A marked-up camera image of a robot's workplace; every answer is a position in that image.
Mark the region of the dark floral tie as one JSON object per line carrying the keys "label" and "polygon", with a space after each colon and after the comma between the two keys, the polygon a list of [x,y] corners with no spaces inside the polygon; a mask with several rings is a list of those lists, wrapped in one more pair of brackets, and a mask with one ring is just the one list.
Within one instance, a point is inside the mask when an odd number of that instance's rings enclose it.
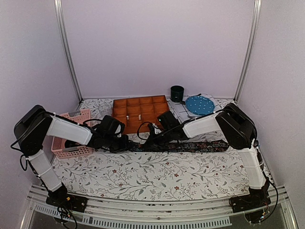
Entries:
{"label": "dark floral tie", "polygon": [[190,153],[214,153],[224,152],[229,148],[228,143],[223,140],[205,141],[205,142],[172,142],[163,146],[153,144],[148,146],[136,142],[130,142],[127,150],[130,152],[190,152]]}

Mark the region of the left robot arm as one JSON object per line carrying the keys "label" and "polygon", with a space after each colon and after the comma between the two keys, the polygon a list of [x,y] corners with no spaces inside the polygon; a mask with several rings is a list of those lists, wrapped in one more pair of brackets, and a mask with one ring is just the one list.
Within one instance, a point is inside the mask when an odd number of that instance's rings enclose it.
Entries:
{"label": "left robot arm", "polygon": [[129,138],[123,134],[124,123],[106,115],[101,120],[87,119],[82,123],[46,111],[35,105],[15,125],[16,137],[11,144],[13,150],[20,151],[36,172],[48,195],[60,207],[67,207],[71,197],[67,188],[56,175],[50,159],[44,152],[51,145],[51,138],[61,138],[81,146],[108,150],[111,153],[127,150]]}

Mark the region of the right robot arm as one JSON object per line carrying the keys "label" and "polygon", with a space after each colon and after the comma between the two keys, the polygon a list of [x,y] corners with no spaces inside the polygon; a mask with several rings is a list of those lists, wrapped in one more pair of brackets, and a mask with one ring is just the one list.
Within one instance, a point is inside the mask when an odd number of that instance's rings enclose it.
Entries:
{"label": "right robot arm", "polygon": [[253,121],[235,104],[198,118],[179,123],[172,112],[158,117],[163,131],[156,134],[149,125],[150,135],[144,143],[145,149],[165,149],[173,140],[188,140],[212,131],[222,131],[228,145],[239,152],[249,178],[246,203],[250,208],[258,207],[267,197],[269,182],[264,174],[264,162],[258,150],[257,129]]}

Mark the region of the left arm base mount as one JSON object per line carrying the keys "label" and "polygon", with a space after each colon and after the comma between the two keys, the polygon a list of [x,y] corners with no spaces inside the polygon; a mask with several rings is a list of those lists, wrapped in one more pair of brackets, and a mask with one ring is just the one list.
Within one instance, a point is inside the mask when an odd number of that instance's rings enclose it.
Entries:
{"label": "left arm base mount", "polygon": [[84,213],[87,206],[88,199],[77,195],[67,194],[65,197],[60,199],[54,199],[47,197],[46,203],[52,206],[63,206],[70,211],[77,211]]}

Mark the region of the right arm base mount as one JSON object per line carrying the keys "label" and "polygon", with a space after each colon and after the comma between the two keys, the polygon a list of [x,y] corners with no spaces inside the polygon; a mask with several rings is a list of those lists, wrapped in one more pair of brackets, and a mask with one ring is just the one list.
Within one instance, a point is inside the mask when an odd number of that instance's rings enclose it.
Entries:
{"label": "right arm base mount", "polygon": [[260,198],[258,195],[251,196],[232,196],[229,199],[229,205],[233,210],[233,213],[252,210],[259,207],[266,207],[271,204],[270,198]]}

